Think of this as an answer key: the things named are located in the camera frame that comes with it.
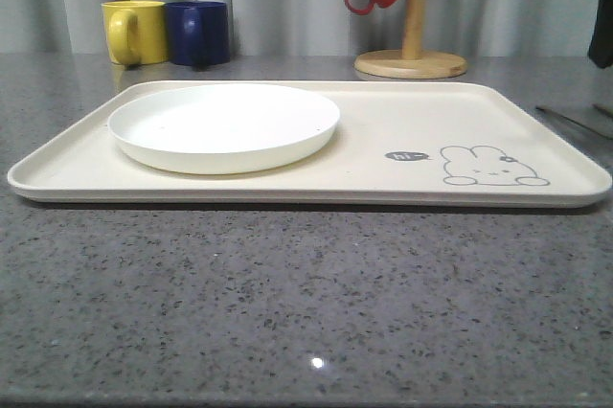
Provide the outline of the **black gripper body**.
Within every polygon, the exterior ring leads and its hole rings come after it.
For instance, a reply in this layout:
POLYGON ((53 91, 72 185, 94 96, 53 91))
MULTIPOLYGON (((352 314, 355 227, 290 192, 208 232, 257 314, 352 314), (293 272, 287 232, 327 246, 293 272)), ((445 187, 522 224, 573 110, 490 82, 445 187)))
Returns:
POLYGON ((597 67, 612 66, 612 0, 599 0, 588 57, 597 67))

